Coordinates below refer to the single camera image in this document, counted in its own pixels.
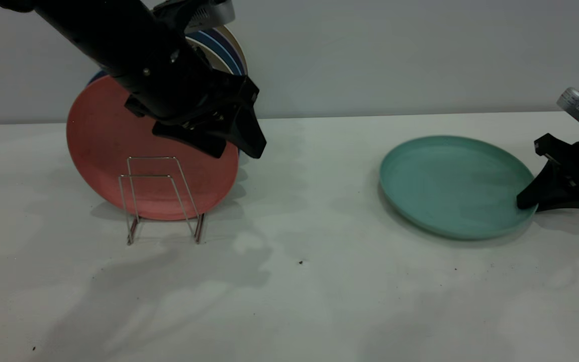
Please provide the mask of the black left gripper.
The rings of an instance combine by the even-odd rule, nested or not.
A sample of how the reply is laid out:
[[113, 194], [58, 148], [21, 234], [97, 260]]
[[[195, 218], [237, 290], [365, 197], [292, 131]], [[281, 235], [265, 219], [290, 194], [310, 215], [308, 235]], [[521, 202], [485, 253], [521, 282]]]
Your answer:
[[254, 110], [258, 87], [247, 75], [217, 70], [135, 70], [125, 75], [126, 108], [156, 121], [152, 135], [220, 158], [228, 142], [260, 159], [267, 141]]

